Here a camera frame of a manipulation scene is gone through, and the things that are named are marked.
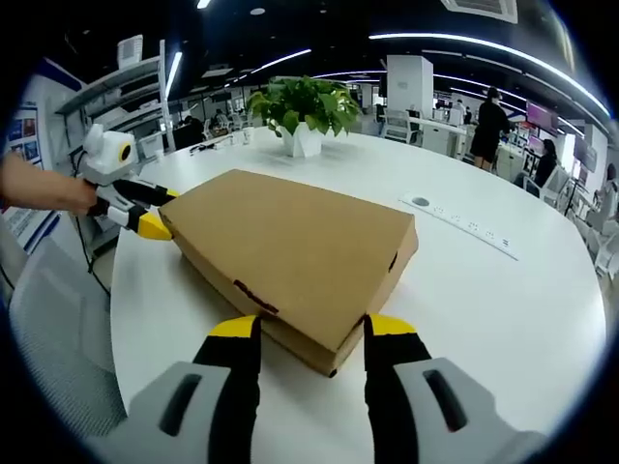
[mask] potted plant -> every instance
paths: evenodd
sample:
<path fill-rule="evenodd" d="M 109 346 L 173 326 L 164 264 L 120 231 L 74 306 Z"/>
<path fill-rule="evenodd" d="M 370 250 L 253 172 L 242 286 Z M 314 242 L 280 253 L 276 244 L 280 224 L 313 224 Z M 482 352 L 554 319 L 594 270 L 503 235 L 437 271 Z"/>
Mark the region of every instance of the potted plant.
<path fill-rule="evenodd" d="M 261 115 L 292 157 L 318 155 L 329 129 L 335 136 L 350 127 L 360 113 L 344 84 L 303 78 L 279 79 L 266 94 L 254 93 L 249 100 L 254 115 Z"/>

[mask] black ceiling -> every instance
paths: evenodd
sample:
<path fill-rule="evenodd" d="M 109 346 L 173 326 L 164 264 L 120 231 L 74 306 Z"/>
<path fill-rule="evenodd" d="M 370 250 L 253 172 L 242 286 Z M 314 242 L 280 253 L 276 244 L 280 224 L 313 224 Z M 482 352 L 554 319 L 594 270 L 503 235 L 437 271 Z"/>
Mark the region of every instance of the black ceiling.
<path fill-rule="evenodd" d="M 75 9 L 67 15 L 64 30 L 50 38 L 47 55 L 90 82 L 116 69 L 119 41 L 142 34 L 144 57 L 149 57 L 158 53 L 159 39 L 166 39 L 168 66 L 173 53 L 183 51 L 183 61 L 170 96 L 176 99 L 195 87 L 209 86 L 208 91 L 221 88 L 226 78 L 240 75 L 241 70 L 259 68 L 305 48 L 311 48 L 312 53 L 251 74 L 243 82 L 260 84 L 272 75 L 381 69 L 380 60 L 390 53 L 416 54 L 422 49 L 454 51 L 532 73 L 575 97 L 599 120 L 607 120 L 597 106 L 569 84 L 505 52 L 439 40 L 368 39 L 370 34 L 388 32 L 443 32 L 501 43 L 534 55 L 573 76 L 594 95 L 606 96 L 601 100 L 607 107 L 616 102 L 617 89 L 608 85 L 612 79 L 606 74 L 612 66 L 607 63 L 609 60 L 587 63 L 590 60 L 583 59 L 584 55 L 579 53 L 583 49 L 587 56 L 597 59 L 599 55 L 592 52 L 597 48 L 591 44 L 591 40 L 597 38 L 581 35 L 576 15 L 562 9 L 561 17 L 571 26 L 572 35 L 580 39 L 578 44 L 572 42 L 574 53 L 570 59 L 565 51 L 565 36 L 556 20 L 558 16 L 544 0 L 517 0 L 518 25 L 478 15 L 451 13 L 440 0 L 212 0 L 205 10 L 198 10 L 196 3 L 197 0 L 108 0 L 100 14 Z M 258 7 L 264 8 L 266 13 L 250 15 L 250 10 Z M 433 63 L 435 73 L 496 85 L 556 108 L 565 118 L 588 119 L 573 103 L 518 72 L 470 58 L 438 54 L 426 57 Z M 201 78 L 216 65 L 227 65 L 234 70 L 225 76 Z M 590 69 L 594 70 L 595 79 Z M 437 80 L 435 85 L 440 89 L 447 83 Z M 457 87 L 477 93 L 481 90 L 463 83 Z M 524 105 L 509 97 L 506 101 Z"/>

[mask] electrical outlet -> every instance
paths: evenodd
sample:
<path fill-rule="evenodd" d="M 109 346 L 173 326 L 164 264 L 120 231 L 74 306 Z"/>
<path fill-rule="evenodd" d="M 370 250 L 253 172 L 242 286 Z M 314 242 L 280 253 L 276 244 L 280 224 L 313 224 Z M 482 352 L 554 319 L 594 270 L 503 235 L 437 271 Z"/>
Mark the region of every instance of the electrical outlet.
<path fill-rule="evenodd" d="M 430 208 L 426 208 L 426 206 L 429 205 L 429 202 L 423 197 L 416 197 L 412 194 L 407 194 L 403 196 L 400 201 L 403 201 L 407 205 L 413 206 L 421 211 L 425 211 L 432 217 L 443 220 L 448 224 L 451 224 L 455 228 L 461 230 L 462 232 L 466 232 L 486 243 L 487 245 L 493 247 L 494 249 L 507 254 L 508 256 L 514 258 L 516 261 L 518 260 L 514 253 L 512 243 L 509 239 L 497 236 L 491 230 L 483 228 L 479 224 L 479 222 L 475 222 L 474 220 L 468 220 L 467 218 L 462 217 L 458 214 L 452 214 L 446 211 L 441 206 L 431 206 Z"/>

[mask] air conditioner vent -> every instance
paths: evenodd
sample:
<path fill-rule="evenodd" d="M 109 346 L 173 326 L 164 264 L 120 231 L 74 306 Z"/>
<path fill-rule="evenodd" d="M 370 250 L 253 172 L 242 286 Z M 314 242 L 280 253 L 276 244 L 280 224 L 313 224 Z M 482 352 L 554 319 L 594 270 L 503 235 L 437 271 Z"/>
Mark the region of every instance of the air conditioner vent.
<path fill-rule="evenodd" d="M 518 23 L 516 0 L 441 0 L 450 12 L 468 13 Z"/>

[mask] brown cardboard box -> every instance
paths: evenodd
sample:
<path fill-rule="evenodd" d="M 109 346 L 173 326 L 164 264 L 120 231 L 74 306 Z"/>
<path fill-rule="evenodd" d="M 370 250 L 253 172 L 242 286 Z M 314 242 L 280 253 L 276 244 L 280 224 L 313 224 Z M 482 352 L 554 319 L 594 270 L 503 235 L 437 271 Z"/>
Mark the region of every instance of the brown cardboard box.
<path fill-rule="evenodd" d="M 193 265 L 304 362 L 334 375 L 417 250 L 415 218 L 232 170 L 160 209 Z"/>

